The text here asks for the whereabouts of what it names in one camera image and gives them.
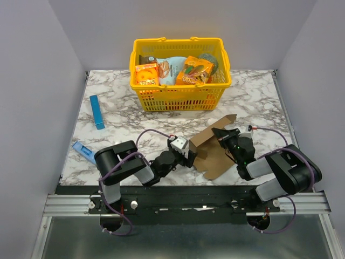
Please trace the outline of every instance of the tabletop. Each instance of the tabletop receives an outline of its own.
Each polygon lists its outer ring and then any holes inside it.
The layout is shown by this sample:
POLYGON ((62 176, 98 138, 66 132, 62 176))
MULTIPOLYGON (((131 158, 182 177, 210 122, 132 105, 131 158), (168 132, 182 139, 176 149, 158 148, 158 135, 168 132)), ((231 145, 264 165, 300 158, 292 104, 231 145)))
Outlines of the tabletop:
MULTIPOLYGON (((232 85, 224 91, 213 111, 145 112, 136 93, 130 88, 129 70, 91 71, 81 103, 72 143, 60 180, 61 185, 97 185, 99 172, 95 165, 79 155, 72 145, 80 141, 94 152, 128 140, 136 140, 148 128, 166 134, 184 136, 187 139, 210 126, 227 114, 237 114, 231 127, 243 131, 247 125, 279 130, 291 143, 286 118, 270 71, 231 71, 232 85), (101 107, 105 128, 97 130, 94 124, 89 97, 96 94, 101 107)), ((278 134, 255 131, 253 142, 256 156, 278 147, 284 141, 278 134)), ((167 149, 164 136, 154 132, 145 133, 138 149, 148 160, 167 149)), ((274 175, 265 175, 245 181, 232 166, 215 180, 203 177, 195 168, 178 166, 157 185, 259 185, 274 175)), ((121 185, 141 185, 135 176, 130 176, 121 185)))

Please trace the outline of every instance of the yellow basket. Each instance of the yellow basket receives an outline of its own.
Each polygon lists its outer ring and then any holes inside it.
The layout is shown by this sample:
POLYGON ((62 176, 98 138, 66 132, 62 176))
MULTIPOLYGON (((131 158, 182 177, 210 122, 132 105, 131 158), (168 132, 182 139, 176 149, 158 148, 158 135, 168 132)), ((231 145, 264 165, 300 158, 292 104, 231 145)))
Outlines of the yellow basket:
POLYGON ((147 112, 213 110, 231 84, 230 62, 220 38, 137 39, 130 55, 130 86, 147 112), (135 66, 139 55, 155 58, 198 57, 210 53, 217 58, 218 69, 212 84, 199 85, 137 85, 135 66))

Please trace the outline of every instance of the cardboard box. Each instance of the cardboard box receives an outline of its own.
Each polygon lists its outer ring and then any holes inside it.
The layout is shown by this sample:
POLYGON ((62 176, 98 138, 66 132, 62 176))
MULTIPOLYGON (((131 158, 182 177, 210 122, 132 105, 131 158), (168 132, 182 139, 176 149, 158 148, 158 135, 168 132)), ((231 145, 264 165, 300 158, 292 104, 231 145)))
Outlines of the cardboard box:
POLYGON ((225 149, 218 143, 212 128, 224 128, 235 120, 236 114, 228 114, 189 140, 189 149, 198 153, 194 166, 199 172, 206 171, 206 179, 213 180, 234 165, 225 155, 225 149))

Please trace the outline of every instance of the orange package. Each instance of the orange package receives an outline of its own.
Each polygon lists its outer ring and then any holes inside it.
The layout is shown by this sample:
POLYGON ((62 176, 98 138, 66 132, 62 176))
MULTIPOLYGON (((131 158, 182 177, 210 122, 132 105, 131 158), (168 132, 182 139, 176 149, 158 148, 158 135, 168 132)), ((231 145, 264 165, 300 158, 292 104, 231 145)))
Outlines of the orange package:
POLYGON ((157 63, 135 66, 135 74, 139 85, 158 85, 157 63))
POLYGON ((189 56, 183 70, 176 78, 176 85, 206 84, 211 76, 214 63, 189 56))

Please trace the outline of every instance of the blue object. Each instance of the blue object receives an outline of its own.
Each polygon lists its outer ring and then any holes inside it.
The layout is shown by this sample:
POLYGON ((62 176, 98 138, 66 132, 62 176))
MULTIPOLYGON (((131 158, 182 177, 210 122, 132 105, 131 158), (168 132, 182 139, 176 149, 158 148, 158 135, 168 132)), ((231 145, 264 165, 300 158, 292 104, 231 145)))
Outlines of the blue object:
POLYGON ((82 143, 77 141, 76 143, 73 144, 72 146, 79 154, 81 154, 84 158, 86 158, 88 161, 93 163, 94 165, 96 164, 95 161, 95 153, 92 152, 90 149, 85 147, 82 143))
POLYGON ((97 96, 90 96, 91 101, 91 108, 93 113, 93 119, 95 121, 96 128, 101 130, 105 128, 103 123, 103 118, 101 114, 101 108, 99 106, 98 97, 97 96))

